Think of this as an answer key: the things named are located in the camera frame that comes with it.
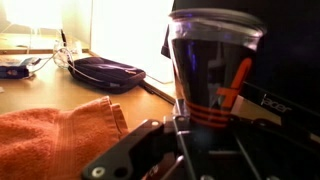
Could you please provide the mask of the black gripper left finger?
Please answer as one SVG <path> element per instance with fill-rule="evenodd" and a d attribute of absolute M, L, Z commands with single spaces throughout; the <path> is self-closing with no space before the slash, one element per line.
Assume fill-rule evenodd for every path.
<path fill-rule="evenodd" d="M 91 161 L 82 180 L 188 180 L 178 126 L 186 120 L 173 116 L 165 123 L 144 120 L 136 129 Z"/>

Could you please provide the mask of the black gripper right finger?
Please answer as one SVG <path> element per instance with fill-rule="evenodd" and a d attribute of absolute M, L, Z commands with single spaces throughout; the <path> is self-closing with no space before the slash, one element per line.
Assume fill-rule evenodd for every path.
<path fill-rule="evenodd" d="M 320 180 L 319 144 L 266 119 L 228 124 L 258 180 Z"/>

